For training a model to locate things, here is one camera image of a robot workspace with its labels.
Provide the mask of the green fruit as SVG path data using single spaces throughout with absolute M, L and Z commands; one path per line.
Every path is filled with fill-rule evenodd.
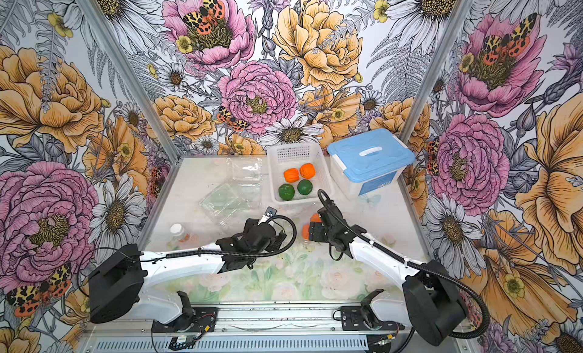
M 278 195 L 283 201 L 291 201 L 295 196 L 295 188 L 290 184 L 283 184 L 278 188 Z
M 297 184 L 297 190 L 300 195 L 308 196 L 314 189 L 312 182 L 309 179 L 302 179 Z

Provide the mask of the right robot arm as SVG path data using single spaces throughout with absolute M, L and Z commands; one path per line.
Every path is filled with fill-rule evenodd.
M 325 209 L 311 217 L 302 236 L 373 268 L 402 292 L 403 302 L 391 298 L 384 289 L 369 293 L 358 310 L 342 313 L 346 330 L 409 327 L 427 343 L 438 346 L 469 316 L 454 283 L 408 266 L 410 259 L 378 242 L 360 226 L 345 226 Z

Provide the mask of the clear clamshell container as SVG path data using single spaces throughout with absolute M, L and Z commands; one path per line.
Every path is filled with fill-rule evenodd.
M 227 164 L 227 183 L 251 206 L 261 203 L 263 167 L 261 158 L 234 157 Z
M 302 238 L 308 242 L 315 242 L 317 240 L 316 234 L 319 233 L 321 227 L 320 215 L 318 213 L 313 214 L 302 227 Z

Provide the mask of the white perforated plastic basket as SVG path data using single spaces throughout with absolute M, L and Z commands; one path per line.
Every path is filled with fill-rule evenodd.
M 320 189 L 329 196 L 336 191 L 326 157 L 316 143 L 273 146 L 267 151 L 267 163 L 271 196 L 276 204 L 317 202 Z

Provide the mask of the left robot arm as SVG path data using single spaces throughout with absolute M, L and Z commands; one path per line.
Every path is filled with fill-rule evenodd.
M 88 277 L 90 322 L 124 318 L 152 320 L 172 331 L 189 329 L 195 317 L 188 295 L 164 292 L 158 286 L 185 277 L 250 269 L 260 258 L 286 252 L 298 231 L 290 222 L 290 236 L 277 232 L 274 226 L 279 219 L 290 221 L 279 215 L 248 219 L 241 233 L 199 248 L 152 252 L 131 244 L 118 249 Z

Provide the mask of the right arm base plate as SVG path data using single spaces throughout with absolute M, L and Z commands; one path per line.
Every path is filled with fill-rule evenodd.
M 340 314 L 344 331 L 397 331 L 405 328 L 403 324 L 396 321 L 382 321 L 370 307 L 342 306 Z

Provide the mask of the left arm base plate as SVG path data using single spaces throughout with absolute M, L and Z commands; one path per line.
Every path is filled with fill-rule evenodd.
M 217 322 L 217 307 L 193 307 L 168 324 L 153 321 L 153 333 L 213 332 Z

